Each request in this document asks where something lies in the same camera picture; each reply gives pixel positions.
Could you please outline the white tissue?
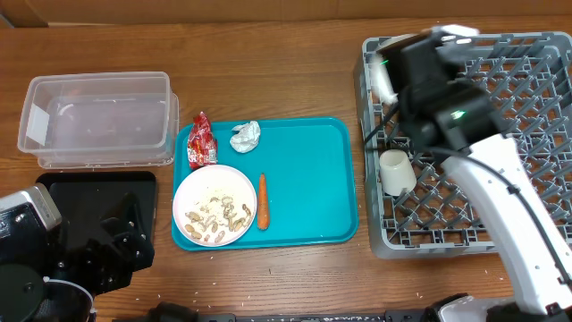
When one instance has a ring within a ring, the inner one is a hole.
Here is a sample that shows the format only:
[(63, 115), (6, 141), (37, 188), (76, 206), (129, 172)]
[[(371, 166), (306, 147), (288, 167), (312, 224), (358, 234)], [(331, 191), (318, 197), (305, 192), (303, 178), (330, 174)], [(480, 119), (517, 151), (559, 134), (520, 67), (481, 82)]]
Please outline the white tissue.
[(258, 145), (261, 129), (257, 121), (236, 125), (232, 131), (234, 135), (230, 139), (230, 144), (235, 151), (248, 153)]

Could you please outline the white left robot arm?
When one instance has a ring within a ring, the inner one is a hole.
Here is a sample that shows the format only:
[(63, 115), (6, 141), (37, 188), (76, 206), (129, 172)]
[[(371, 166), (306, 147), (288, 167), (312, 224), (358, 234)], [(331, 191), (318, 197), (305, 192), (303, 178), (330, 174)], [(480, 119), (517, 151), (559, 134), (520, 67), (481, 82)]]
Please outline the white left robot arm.
[(154, 250), (138, 199), (99, 218), (62, 217), (46, 199), (7, 197), (1, 212), (1, 319), (92, 321), (95, 298), (130, 285)]

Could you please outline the cream plastic cup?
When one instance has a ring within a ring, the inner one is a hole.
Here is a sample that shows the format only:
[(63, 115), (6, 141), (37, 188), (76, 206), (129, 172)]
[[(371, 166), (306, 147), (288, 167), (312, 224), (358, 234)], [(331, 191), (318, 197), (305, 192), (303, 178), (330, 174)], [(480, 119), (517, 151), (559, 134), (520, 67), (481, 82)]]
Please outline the cream plastic cup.
[(384, 151), (379, 158), (383, 191), (393, 197), (412, 191), (416, 175), (408, 154), (399, 149)]

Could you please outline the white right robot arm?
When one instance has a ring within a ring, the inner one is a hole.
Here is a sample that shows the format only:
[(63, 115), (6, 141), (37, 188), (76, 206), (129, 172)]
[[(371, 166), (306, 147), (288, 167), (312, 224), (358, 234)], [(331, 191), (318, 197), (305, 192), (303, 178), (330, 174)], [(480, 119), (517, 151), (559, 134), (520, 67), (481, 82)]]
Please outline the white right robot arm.
[(417, 151), (442, 159), (465, 192), (509, 274), (526, 315), (568, 316), (571, 249), (530, 183), (517, 143), (488, 93), (457, 77), (478, 34), (443, 26), (384, 41), (373, 68), (377, 95), (399, 114)]

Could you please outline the red snack wrapper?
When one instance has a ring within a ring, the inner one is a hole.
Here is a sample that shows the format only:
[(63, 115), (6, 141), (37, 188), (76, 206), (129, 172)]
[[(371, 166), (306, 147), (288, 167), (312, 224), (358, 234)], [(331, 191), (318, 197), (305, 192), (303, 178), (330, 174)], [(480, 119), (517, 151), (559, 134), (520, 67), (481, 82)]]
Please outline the red snack wrapper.
[(218, 142), (213, 134), (212, 124), (204, 112), (200, 112), (193, 119), (187, 154), (191, 170), (218, 163)]

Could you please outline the white bowl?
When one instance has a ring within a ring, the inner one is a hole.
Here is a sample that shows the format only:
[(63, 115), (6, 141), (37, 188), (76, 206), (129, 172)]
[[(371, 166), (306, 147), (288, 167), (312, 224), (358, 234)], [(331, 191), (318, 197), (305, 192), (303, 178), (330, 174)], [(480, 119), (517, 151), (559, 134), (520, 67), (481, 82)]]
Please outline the white bowl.
[(389, 38), (384, 40), (375, 50), (375, 54), (370, 63), (370, 80), (372, 83), (372, 91), (380, 99), (381, 103), (393, 105), (398, 102), (398, 95), (394, 92), (391, 85), (390, 75), (386, 68), (388, 61), (383, 57), (380, 51), (390, 45), (397, 44), (412, 37), (413, 34), (404, 34)]

